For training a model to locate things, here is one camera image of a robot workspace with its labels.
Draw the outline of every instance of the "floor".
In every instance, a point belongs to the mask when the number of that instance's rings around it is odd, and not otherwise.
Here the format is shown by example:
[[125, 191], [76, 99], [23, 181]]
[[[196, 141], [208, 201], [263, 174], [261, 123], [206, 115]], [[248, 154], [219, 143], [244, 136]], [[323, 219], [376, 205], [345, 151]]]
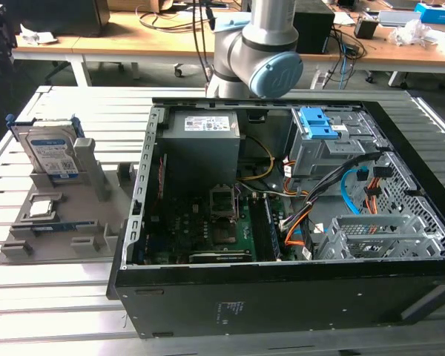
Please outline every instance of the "floor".
[[[0, 76], [0, 139], [6, 131], [4, 118], [8, 113], [18, 115], [35, 89], [45, 83], [45, 76], [52, 71], [51, 62], [16, 61], [15, 72]], [[171, 65], [140, 65], [141, 78], [132, 79], [130, 63], [124, 63], [125, 71], [119, 72], [114, 63], [88, 63], [94, 86], [143, 86], [143, 87], [193, 87], [202, 88], [204, 77], [199, 66], [184, 65], [182, 78], [174, 76]], [[306, 65], [297, 88], [309, 88], [315, 67]], [[387, 85], [388, 73], [374, 73], [372, 84], [366, 82], [366, 72], [356, 71], [346, 88], [351, 90], [400, 90]], [[445, 75], [411, 73], [406, 80], [412, 95], [423, 97], [445, 120]], [[71, 67], [53, 77], [53, 85], [76, 85]], [[337, 89], [339, 83], [330, 82], [328, 89]]]

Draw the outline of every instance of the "wooden desk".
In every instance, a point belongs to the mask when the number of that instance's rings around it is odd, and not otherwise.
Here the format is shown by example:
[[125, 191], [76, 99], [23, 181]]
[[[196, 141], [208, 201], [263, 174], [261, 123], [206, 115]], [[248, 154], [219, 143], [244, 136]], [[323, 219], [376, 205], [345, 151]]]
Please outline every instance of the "wooden desk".
[[[378, 1], [362, 0], [358, 8], [369, 7], [372, 10], [389, 10]], [[360, 14], [352, 13], [353, 19]], [[159, 26], [171, 26], [190, 22], [191, 16], [171, 21], [158, 20]], [[429, 26], [445, 30], [445, 26]], [[346, 34], [354, 35], [354, 26], [336, 26]], [[206, 50], [209, 57], [214, 55], [214, 35], [205, 27]], [[445, 73], [445, 55], [435, 50], [435, 46], [426, 43], [398, 47], [387, 41], [391, 27], [378, 26], [375, 37], [361, 40], [367, 54], [356, 63], [357, 70], [387, 70], [403, 72]], [[137, 62], [146, 63], [185, 63], [198, 64], [192, 33], [163, 33], [151, 30], [139, 23], [135, 13], [114, 12], [109, 24], [99, 38], [59, 36], [56, 44], [30, 46], [18, 39], [19, 48], [13, 51], [17, 59], [41, 59], [69, 61], [73, 66], [78, 86], [91, 85], [86, 62], [132, 62], [134, 78], [138, 77]], [[339, 59], [339, 52], [334, 40], [330, 40], [328, 53], [323, 55], [301, 55], [304, 62], [316, 63], [319, 71], [313, 83], [320, 82], [320, 74], [326, 73]]]
[[[391, 10], [379, 1], [360, 1], [358, 11], [351, 13], [351, 17], [356, 21], [358, 16], [362, 16], [363, 9], [369, 8], [373, 11]], [[339, 8], [331, 6], [333, 11], [339, 11]], [[426, 24], [435, 30], [445, 32], [445, 25]], [[335, 27], [343, 33], [354, 36], [355, 26]], [[358, 70], [387, 70], [392, 72], [427, 72], [427, 73], [445, 73], [445, 54], [436, 50], [436, 46], [431, 42], [425, 42], [425, 47], [420, 44], [412, 44], [407, 46], [397, 46], [389, 42], [389, 34], [393, 31], [393, 27], [378, 26], [373, 39], [359, 39], [366, 48], [367, 54], [356, 62]], [[353, 41], [345, 37], [348, 43]], [[338, 54], [336, 42], [330, 40], [329, 53]]]
[[[178, 22], [159, 20], [158, 26], [167, 27], [191, 21], [191, 17], [179, 19]], [[202, 51], [201, 33], [198, 33], [200, 51]], [[214, 34], [208, 25], [205, 26], [206, 52], [214, 55]], [[96, 55], [145, 56], [157, 57], [158, 62], [175, 63], [175, 61], [190, 60], [197, 63], [197, 52], [194, 46], [193, 33], [164, 33], [142, 26], [135, 13], [112, 13], [109, 24], [100, 38], [81, 37], [73, 46], [74, 53], [84, 54], [86, 59], [96, 58]], [[302, 55], [309, 62], [332, 62], [337, 59], [337, 53], [328, 55]]]

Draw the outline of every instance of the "white plastic bag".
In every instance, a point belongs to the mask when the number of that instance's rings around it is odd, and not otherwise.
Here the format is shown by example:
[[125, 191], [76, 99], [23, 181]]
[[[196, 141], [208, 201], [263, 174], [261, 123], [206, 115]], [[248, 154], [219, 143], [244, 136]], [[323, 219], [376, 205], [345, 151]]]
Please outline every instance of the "white plastic bag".
[[425, 47], [423, 37], [432, 28], [422, 24], [421, 20], [410, 20], [405, 27], [397, 27], [389, 34], [389, 41], [397, 46], [420, 43]]

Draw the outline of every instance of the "power supply label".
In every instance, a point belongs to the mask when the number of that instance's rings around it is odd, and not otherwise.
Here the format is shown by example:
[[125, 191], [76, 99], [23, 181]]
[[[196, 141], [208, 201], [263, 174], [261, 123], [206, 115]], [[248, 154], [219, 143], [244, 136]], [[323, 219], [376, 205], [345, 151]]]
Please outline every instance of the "power supply label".
[[185, 131], [230, 131], [229, 116], [188, 116]]
[[73, 157], [66, 154], [67, 144], [63, 139], [33, 139], [33, 152], [39, 164], [53, 178], [75, 178], [78, 170]]

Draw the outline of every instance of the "blue cable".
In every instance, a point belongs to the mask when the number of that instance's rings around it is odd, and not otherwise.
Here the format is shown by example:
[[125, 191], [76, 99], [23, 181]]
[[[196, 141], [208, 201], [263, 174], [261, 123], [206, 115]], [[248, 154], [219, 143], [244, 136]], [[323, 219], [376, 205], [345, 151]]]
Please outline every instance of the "blue cable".
[[343, 175], [343, 178], [341, 178], [341, 196], [343, 197], [346, 205], [353, 212], [353, 214], [359, 215], [359, 210], [356, 208], [356, 205], [351, 201], [351, 199], [349, 199], [348, 192], [346, 191], [346, 178], [349, 174], [356, 172], [357, 169], [350, 169]]
[[344, 55], [344, 58], [343, 58], [343, 66], [341, 67], [341, 71], [342, 71], [342, 73], [341, 73], [340, 86], [338, 87], [338, 89], [341, 89], [341, 86], [343, 85], [344, 74], [345, 74], [345, 71], [346, 71], [346, 47], [345, 47], [344, 44], [342, 44], [341, 46], [342, 46], [342, 48], [343, 48], [343, 55]]

